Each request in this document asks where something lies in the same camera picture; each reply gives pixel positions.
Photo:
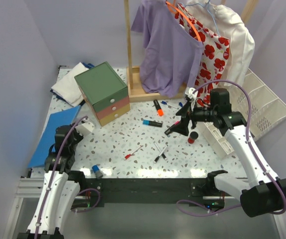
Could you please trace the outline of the three-drawer desk organizer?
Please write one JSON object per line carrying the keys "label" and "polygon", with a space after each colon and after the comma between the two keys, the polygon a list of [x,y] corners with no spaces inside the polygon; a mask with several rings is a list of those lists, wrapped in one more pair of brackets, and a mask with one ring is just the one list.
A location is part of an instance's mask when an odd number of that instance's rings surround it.
{"label": "three-drawer desk organizer", "polygon": [[108,62],[80,73],[74,79],[101,126],[130,111],[128,87]]}

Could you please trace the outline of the blue document folder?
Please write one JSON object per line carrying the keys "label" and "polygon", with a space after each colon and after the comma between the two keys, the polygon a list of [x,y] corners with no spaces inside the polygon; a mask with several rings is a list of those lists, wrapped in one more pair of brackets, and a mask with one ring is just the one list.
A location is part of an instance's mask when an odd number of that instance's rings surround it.
{"label": "blue document folder", "polygon": [[80,109],[80,106],[76,106],[50,115],[38,146],[28,164],[28,168],[44,166],[49,148],[55,143],[56,129],[60,126],[71,124]]}

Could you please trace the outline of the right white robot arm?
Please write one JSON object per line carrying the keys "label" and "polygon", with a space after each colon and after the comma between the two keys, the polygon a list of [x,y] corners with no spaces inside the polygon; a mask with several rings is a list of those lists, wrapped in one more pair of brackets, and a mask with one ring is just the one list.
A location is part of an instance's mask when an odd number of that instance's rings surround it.
{"label": "right white robot arm", "polygon": [[227,171],[208,173],[205,184],[200,187],[212,196],[221,191],[239,200],[249,217],[263,214],[280,215],[286,211],[286,178],[281,179],[272,170],[255,144],[249,130],[250,119],[240,112],[232,111],[229,92],[217,88],[210,92],[210,105],[198,107],[198,91],[189,88],[185,94],[187,102],[176,113],[181,119],[165,131],[189,136],[189,124],[195,128],[198,122],[211,122],[230,143],[243,166],[248,182],[231,177]]}

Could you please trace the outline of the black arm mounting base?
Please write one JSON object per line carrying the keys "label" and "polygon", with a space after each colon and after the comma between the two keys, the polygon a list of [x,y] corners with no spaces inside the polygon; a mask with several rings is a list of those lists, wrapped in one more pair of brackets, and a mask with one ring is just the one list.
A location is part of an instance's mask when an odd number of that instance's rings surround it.
{"label": "black arm mounting base", "polygon": [[100,192],[98,207],[114,204],[175,204],[191,200],[217,211],[224,208],[228,194],[207,189],[204,178],[103,178],[85,179],[81,190]]}

